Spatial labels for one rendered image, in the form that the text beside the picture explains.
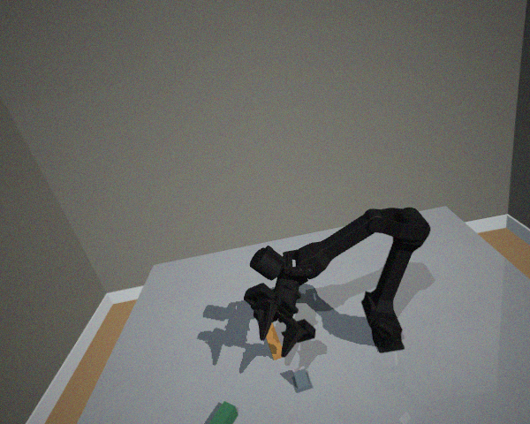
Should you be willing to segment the green rectangular block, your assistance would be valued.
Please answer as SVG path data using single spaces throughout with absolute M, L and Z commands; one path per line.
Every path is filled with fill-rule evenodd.
M 224 401 L 209 424 L 233 424 L 238 416 L 236 406 Z

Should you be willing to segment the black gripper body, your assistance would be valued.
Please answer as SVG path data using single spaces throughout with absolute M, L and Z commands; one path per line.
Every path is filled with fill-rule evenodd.
M 302 337 L 297 343 L 314 339 L 315 328 L 305 320 L 296 321 L 292 318 L 299 309 L 295 307 L 296 300 L 300 299 L 298 287 L 290 282 L 278 282 L 274 289 L 270 289 L 265 283 L 257 284 L 254 287 L 247 289 L 244 300 L 250 304 L 256 304 L 263 300 L 270 299 L 277 305 L 275 316 L 286 324 L 286 330 L 301 326 L 307 332 L 306 337 Z

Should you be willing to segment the orange bar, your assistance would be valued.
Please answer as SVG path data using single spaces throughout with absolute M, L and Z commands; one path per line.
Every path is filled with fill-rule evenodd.
M 282 352 L 282 346 L 280 344 L 280 341 L 278 339 L 278 336 L 276 334 L 275 327 L 273 325 L 273 322 L 270 325 L 269 333 L 266 336 L 267 342 L 269 344 L 269 349 L 271 351 L 272 357 L 274 360 L 278 360 L 281 357 Z

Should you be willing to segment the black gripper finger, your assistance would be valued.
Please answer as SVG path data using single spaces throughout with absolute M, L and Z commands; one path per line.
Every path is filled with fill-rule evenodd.
M 302 338 L 307 336 L 307 332 L 301 326 L 281 333 L 284 336 L 281 357 L 286 357 L 292 347 Z
M 251 308 L 257 313 L 260 340 L 263 341 L 269 333 L 269 328 L 276 313 L 277 305 L 272 300 L 266 299 L 251 305 Z

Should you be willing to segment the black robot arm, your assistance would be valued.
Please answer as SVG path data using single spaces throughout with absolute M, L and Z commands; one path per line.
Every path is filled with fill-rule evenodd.
M 286 281 L 299 286 L 321 274 L 338 255 L 375 232 L 393 237 L 393 244 L 374 291 L 365 291 L 362 306 L 379 352 L 402 351 L 401 326 L 393 300 L 413 251 L 422 246 L 430 227 L 415 208 L 371 208 L 328 238 L 297 250 L 283 252 L 259 249 L 250 267 L 276 284 Z M 295 260 L 296 267 L 292 266 Z

